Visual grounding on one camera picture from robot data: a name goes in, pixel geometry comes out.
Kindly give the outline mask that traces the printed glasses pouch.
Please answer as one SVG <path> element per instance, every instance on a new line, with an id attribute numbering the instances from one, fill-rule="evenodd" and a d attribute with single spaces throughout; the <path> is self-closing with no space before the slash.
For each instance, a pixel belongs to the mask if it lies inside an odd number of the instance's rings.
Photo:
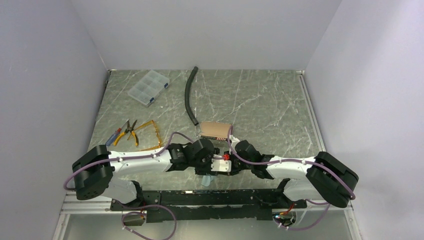
<path id="1" fill-rule="evenodd" d="M 200 136 L 218 141 L 226 141 L 231 126 L 229 123 L 203 121 L 200 123 Z"/>

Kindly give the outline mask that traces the yellow handled pliers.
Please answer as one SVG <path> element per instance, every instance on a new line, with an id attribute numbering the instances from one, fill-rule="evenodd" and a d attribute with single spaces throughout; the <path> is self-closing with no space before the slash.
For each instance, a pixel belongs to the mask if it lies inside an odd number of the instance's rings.
<path id="1" fill-rule="evenodd" d="M 114 142 L 113 142 L 113 145 L 114 146 L 116 146 L 119 143 L 119 141 L 121 140 L 121 138 L 123 136 L 125 136 L 126 134 L 129 134 L 129 137 L 127 138 L 128 140 L 131 137 L 133 137 L 134 138 L 134 141 L 135 141 L 135 146 L 136 147 L 139 146 L 139 138 L 138 138 L 137 134 L 135 133 L 135 125 L 136 125 L 137 121 L 138 120 L 136 119 L 132 124 L 130 124 L 130 121 L 129 120 L 126 122 L 125 129 L 122 132 L 120 132 L 118 134 L 118 136 L 116 137 L 116 139 L 114 140 Z"/>

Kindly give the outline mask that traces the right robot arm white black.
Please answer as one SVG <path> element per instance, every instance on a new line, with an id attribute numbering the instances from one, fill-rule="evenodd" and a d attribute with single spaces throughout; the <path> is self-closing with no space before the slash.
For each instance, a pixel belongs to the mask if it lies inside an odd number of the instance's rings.
<path id="1" fill-rule="evenodd" d="M 356 199 L 359 176 L 326 151 L 306 158 L 261 154 L 247 140 L 229 140 L 234 166 L 248 169 L 260 179 L 281 179 L 275 202 L 282 208 L 299 200 L 322 200 L 338 208 Z"/>

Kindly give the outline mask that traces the blue red screwdriver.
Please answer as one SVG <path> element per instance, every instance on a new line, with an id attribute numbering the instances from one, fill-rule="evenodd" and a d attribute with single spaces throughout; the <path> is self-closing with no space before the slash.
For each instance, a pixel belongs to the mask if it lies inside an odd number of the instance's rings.
<path id="1" fill-rule="evenodd" d="M 121 133 L 121 131 L 122 131 L 122 129 L 121 128 L 118 128 L 110 137 L 109 137 L 109 139 L 105 142 L 105 145 L 107 146 L 107 147 L 109 147 L 110 145 L 112 145 L 114 142 L 115 142 L 115 140 L 117 139 L 117 137 L 120 135 L 120 133 Z"/>

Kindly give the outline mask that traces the clear plastic compartment box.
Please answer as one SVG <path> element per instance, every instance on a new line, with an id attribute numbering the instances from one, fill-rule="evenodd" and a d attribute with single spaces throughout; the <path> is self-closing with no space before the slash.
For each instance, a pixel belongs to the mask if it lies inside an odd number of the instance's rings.
<path id="1" fill-rule="evenodd" d="M 145 107 L 149 107 L 169 87 L 170 79 L 154 70 L 143 76 L 127 94 Z"/>

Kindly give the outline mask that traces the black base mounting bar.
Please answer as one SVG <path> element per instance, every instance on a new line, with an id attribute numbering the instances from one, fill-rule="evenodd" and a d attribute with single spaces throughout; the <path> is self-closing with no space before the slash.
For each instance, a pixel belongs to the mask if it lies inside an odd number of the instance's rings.
<path id="1" fill-rule="evenodd" d="M 256 219 L 268 221 L 278 210 L 305 209 L 305 200 L 292 201 L 282 189 L 146 190 L 144 201 L 129 207 L 112 200 L 110 210 L 124 212 L 137 207 L 146 212 L 147 223 L 187 220 Z"/>

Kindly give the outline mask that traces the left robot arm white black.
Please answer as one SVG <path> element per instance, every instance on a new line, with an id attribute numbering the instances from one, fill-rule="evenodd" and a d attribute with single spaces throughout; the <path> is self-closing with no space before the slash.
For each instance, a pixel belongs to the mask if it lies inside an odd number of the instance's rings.
<path id="1" fill-rule="evenodd" d="M 137 210 L 143 204 L 142 187 L 134 180 L 122 180 L 121 176 L 184 171 L 189 167 L 210 170 L 216 152 L 207 139 L 187 144 L 170 143 L 146 152 L 109 151 L 101 144 L 72 164 L 76 198 L 85 201 L 104 196 Z"/>

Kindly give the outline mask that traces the blue cleaning cloth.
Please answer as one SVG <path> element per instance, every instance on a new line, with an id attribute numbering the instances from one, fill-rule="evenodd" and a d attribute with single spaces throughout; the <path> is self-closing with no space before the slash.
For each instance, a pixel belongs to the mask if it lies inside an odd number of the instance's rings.
<path id="1" fill-rule="evenodd" d="M 209 187 L 215 179 L 216 176 L 214 175 L 204 175 L 201 179 L 201 185 L 203 187 Z"/>

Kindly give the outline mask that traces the aluminium frame rail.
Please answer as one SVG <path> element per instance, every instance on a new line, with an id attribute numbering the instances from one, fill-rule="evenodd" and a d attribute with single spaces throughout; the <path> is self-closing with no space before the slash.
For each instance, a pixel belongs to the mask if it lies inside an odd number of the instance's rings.
<path id="1" fill-rule="evenodd" d="M 68 192 L 54 233 L 56 240 L 360 240 L 351 205 L 328 206 L 322 200 L 306 208 L 277 210 L 271 220 L 209 219 L 148 223 L 129 211 L 111 211 L 113 199 L 78 200 Z"/>

